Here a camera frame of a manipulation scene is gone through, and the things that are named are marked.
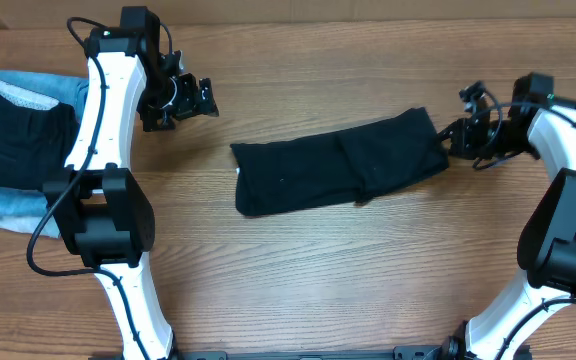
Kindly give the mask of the black t-shirt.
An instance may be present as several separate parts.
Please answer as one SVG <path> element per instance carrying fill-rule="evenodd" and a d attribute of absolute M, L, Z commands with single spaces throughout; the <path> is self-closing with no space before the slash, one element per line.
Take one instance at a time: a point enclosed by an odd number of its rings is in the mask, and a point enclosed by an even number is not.
<path fill-rule="evenodd" d="M 239 173 L 236 209 L 258 217 L 367 203 L 449 167 L 425 108 L 291 141 L 231 146 Z"/>

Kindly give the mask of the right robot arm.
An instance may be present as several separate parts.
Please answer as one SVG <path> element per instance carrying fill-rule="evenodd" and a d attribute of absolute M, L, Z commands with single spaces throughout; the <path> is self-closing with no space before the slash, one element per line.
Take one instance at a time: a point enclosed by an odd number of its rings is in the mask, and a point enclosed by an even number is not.
<path fill-rule="evenodd" d="M 476 82 L 459 93 L 467 117 L 439 134 L 449 154 L 475 170 L 527 153 L 550 185 L 518 240 L 519 269 L 479 315 L 463 322 L 429 359 L 529 359 L 526 340 L 558 311 L 576 305 L 576 100 L 554 92 L 553 77 L 518 78 L 501 103 Z"/>

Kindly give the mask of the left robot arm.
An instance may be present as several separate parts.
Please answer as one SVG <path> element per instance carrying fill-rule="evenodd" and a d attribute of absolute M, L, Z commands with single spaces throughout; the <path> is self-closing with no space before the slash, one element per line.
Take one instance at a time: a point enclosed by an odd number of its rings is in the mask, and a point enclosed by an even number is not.
<path fill-rule="evenodd" d="M 178 359 L 150 268 L 154 210 L 131 172 L 131 146 L 137 120 L 146 132 L 165 131 L 219 110 L 210 79 L 185 72 L 180 51 L 160 49 L 170 31 L 147 7 L 123 7 L 116 27 L 91 26 L 79 42 L 88 97 L 71 152 L 43 185 L 46 217 L 80 256 L 78 274 L 93 275 L 105 291 L 122 338 L 120 358 Z"/>

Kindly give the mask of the folded light blue garment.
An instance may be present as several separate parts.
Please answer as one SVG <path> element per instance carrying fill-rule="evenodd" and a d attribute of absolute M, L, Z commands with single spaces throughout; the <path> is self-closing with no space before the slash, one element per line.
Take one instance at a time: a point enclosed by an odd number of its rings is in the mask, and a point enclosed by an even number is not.
<path fill-rule="evenodd" d="M 82 77 L 17 70 L 0 70 L 0 80 L 71 105 L 78 118 L 85 109 L 89 80 Z"/>

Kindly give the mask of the white mesh garment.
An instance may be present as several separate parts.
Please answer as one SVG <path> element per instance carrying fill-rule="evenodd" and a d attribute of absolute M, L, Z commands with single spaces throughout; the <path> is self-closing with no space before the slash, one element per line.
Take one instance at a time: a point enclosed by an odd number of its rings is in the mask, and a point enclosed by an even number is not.
<path fill-rule="evenodd" d="M 2 80 L 0 80 L 0 96 L 13 105 L 33 110 L 47 111 L 60 104 L 55 98 L 21 88 Z"/>

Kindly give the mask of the folded black garment on stack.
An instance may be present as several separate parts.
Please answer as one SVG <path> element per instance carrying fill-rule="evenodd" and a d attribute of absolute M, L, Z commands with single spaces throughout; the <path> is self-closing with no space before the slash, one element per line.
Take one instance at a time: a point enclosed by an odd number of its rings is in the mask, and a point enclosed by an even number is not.
<path fill-rule="evenodd" d="M 77 138 L 72 106 L 18 106 L 0 95 L 0 187 L 39 190 L 63 168 Z"/>

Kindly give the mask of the folded blue jeans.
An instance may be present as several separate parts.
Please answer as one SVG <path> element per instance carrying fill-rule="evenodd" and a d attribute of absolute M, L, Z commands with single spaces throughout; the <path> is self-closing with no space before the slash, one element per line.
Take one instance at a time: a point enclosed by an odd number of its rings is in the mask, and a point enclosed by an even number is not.
<path fill-rule="evenodd" d="M 32 234 L 46 212 L 42 193 L 0 187 L 0 229 Z"/>

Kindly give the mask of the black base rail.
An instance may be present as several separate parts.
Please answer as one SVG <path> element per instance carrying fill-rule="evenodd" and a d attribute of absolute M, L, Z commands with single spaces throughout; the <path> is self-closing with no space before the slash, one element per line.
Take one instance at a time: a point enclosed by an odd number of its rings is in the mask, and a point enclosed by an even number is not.
<path fill-rule="evenodd" d="M 186 352 L 183 360 L 435 360 L 440 345 L 396 346 L 392 350 L 346 350 L 311 352 L 227 353 L 225 351 Z"/>

